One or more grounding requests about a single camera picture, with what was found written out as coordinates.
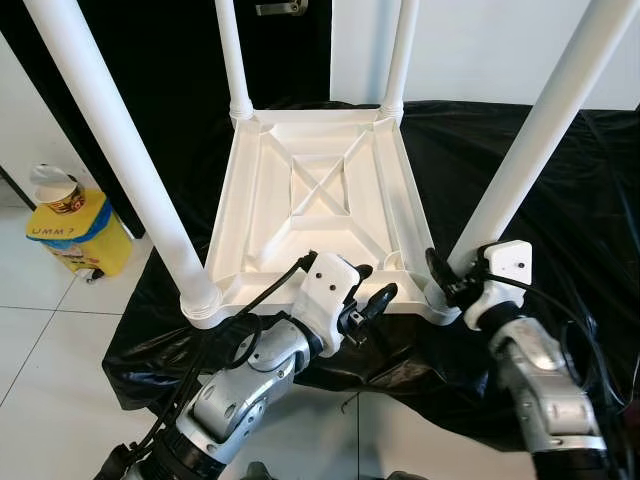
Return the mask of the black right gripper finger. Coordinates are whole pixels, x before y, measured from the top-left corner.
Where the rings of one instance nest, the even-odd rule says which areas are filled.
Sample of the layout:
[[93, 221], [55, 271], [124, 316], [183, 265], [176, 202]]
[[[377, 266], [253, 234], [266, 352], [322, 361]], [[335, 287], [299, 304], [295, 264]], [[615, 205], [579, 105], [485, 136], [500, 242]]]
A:
[[452, 266], [439, 255], [434, 247], [425, 250], [425, 259], [434, 280], [436, 287], [442, 292], [444, 301], [447, 303], [456, 302], [457, 294], [463, 289], [463, 278], [454, 273]]

